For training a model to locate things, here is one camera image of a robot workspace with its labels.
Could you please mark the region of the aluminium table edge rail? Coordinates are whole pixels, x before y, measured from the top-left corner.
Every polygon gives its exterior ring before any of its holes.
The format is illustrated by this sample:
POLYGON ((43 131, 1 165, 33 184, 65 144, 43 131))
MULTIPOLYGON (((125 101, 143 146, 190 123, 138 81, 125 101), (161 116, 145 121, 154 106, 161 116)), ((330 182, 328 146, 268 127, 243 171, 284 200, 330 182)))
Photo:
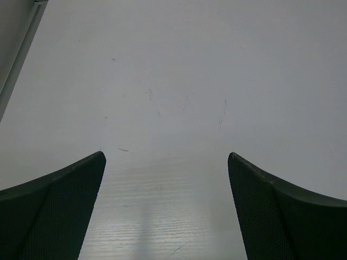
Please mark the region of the aluminium table edge rail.
POLYGON ((47 1, 1 1, 1 116, 30 49, 47 1))

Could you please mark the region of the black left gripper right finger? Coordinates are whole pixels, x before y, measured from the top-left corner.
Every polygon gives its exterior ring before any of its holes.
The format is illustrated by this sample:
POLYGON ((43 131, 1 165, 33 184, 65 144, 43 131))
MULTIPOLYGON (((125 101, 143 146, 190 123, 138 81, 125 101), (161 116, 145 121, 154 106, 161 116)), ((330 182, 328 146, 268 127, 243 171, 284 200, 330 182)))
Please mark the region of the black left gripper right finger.
POLYGON ((235 152, 228 174, 247 259, 346 259, 346 201, 291 184, 235 152))

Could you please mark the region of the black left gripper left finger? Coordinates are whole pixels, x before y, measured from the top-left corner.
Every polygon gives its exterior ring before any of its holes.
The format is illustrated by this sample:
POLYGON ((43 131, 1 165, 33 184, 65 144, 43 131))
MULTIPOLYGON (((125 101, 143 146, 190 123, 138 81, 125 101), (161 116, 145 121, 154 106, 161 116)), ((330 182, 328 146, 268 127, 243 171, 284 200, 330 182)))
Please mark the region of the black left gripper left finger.
POLYGON ((98 151, 1 190, 1 259, 78 259, 105 166, 98 151))

